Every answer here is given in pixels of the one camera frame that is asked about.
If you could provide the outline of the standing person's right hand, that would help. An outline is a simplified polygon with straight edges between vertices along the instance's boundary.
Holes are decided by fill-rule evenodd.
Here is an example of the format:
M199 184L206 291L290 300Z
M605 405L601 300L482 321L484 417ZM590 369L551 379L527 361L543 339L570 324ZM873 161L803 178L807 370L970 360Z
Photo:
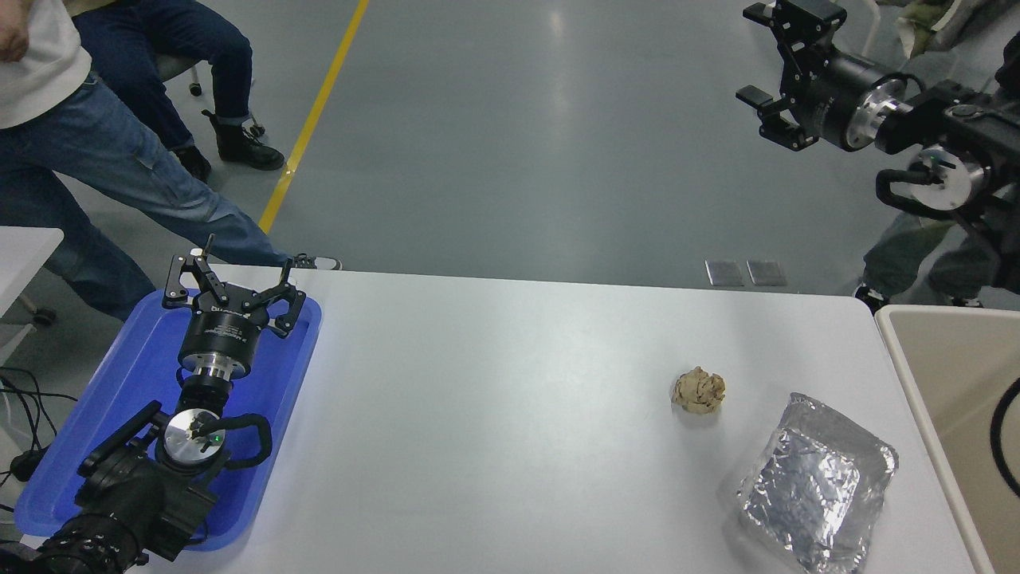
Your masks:
M29 47L29 15L33 1L1 1L1 61L20 61Z

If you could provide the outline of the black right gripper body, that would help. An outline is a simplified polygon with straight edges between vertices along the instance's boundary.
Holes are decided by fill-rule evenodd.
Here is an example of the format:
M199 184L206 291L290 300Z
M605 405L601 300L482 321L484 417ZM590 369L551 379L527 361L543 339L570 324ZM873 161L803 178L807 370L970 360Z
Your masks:
M784 73L784 91L794 99L793 117L806 134L859 150L873 141L866 133L865 101L888 80L888 70L834 47L803 46L793 53L794 70Z

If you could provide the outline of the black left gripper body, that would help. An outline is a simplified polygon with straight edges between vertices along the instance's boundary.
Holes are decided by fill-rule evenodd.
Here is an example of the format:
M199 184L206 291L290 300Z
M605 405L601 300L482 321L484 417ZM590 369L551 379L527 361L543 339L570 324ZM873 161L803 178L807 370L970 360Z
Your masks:
M192 316L178 350L183 367L196 368L201 357L211 355L230 357L236 368L251 367L261 330L269 323L265 305L236 310L208 297L194 297L188 305Z

